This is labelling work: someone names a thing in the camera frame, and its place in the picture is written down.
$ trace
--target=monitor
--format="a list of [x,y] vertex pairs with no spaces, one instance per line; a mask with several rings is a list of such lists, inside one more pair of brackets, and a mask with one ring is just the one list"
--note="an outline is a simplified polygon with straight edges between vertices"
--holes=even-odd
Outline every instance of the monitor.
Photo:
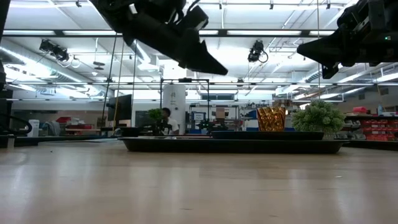
[[[116,99],[118,99],[118,110],[116,110]],[[110,98],[108,107],[108,121],[113,121],[116,112],[116,121],[131,119],[131,94]]]

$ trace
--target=black tray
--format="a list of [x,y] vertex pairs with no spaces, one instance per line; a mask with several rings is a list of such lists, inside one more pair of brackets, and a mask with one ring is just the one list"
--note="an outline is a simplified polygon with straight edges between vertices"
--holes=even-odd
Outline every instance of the black tray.
[[119,138],[134,152],[335,154],[347,141],[267,141]]
[[256,139],[256,140],[322,140],[323,132],[306,131],[213,131],[214,139]]

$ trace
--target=desk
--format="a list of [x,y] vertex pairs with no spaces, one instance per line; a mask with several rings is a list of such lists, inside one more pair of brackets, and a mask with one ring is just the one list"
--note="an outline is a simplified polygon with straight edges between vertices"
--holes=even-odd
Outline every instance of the desk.
[[51,142],[0,151],[0,223],[396,224],[398,153],[128,152]]
[[88,133],[88,132],[96,132],[97,134],[101,134],[101,130],[100,129],[69,129],[66,128],[65,131],[67,133]]

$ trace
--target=window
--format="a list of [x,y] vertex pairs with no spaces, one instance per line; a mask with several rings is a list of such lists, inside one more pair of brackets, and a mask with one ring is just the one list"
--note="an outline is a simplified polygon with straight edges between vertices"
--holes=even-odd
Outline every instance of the window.
[[[207,100],[207,94],[201,95],[202,100]],[[210,100],[234,100],[234,94],[209,94]]]

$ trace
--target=gold vase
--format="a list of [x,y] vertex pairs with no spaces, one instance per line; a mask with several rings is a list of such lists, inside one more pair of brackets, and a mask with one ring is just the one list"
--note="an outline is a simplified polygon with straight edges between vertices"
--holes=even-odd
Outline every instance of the gold vase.
[[285,129],[285,108],[264,107],[257,109],[260,131],[283,131]]

